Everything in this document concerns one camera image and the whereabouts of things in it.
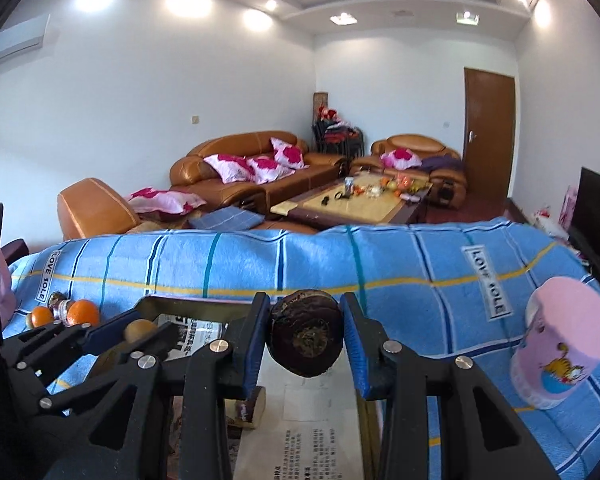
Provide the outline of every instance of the brown round object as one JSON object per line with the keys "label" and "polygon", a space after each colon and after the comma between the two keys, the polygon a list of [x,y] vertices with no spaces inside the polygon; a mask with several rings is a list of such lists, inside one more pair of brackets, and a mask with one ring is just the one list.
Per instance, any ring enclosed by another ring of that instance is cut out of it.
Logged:
{"label": "brown round object", "polygon": [[51,296],[49,296],[49,299],[46,302],[46,306],[48,306],[49,308],[53,308],[60,301],[66,300],[66,299],[67,299],[66,296],[62,292],[58,292],[56,290],[55,292],[51,293]]}
{"label": "brown round object", "polygon": [[136,319],[125,327],[124,337],[127,343],[135,343],[149,332],[158,328],[148,319]]}
{"label": "brown round object", "polygon": [[342,351],[344,320],[330,294],[298,290],[269,314],[267,347],[273,359],[301,377],[327,371]]}

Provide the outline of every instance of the television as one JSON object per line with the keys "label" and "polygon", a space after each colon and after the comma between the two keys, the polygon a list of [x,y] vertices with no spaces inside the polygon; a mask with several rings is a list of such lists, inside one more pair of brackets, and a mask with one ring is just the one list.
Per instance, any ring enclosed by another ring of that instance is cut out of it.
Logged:
{"label": "television", "polygon": [[587,168],[580,173],[569,235],[570,242],[590,261],[592,274],[600,282],[600,174]]}

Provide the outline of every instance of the white wall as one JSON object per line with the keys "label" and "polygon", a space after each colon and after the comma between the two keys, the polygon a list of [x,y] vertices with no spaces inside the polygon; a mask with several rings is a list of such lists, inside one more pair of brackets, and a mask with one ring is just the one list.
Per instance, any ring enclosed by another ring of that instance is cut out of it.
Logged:
{"label": "white wall", "polygon": [[56,195],[87,176],[122,194],[164,189],[171,165],[205,139],[272,128],[309,139],[312,38],[279,22],[253,32],[244,11],[214,0],[195,19],[165,0],[91,13],[75,0],[23,0],[8,25],[51,19],[41,50],[0,65],[2,240],[61,240]]}
{"label": "white wall", "polygon": [[516,41],[522,83],[520,158],[513,197],[527,214],[560,213],[580,168],[600,173],[600,19],[586,0],[545,0],[546,27]]}
{"label": "white wall", "polygon": [[462,152],[464,67],[513,76],[519,86],[516,53],[508,41],[388,28],[328,34],[315,44],[317,89],[329,93],[330,107],[362,128],[367,146],[418,133]]}

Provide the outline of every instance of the air conditioner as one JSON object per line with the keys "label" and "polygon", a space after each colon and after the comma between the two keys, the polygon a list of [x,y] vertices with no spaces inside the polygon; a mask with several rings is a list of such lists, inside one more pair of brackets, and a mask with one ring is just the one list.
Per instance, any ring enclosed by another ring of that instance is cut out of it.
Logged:
{"label": "air conditioner", "polygon": [[49,14],[42,14],[1,30],[0,62],[11,56],[41,48],[49,17]]}

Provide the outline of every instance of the blue cushion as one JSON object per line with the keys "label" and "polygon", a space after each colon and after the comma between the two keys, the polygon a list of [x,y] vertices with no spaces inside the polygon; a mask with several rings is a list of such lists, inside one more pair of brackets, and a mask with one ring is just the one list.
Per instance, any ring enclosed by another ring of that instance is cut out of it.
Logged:
{"label": "blue cushion", "polygon": [[263,221],[264,215],[229,206],[200,218],[190,218],[189,225],[193,229],[224,233],[227,231],[245,231],[262,224]]}

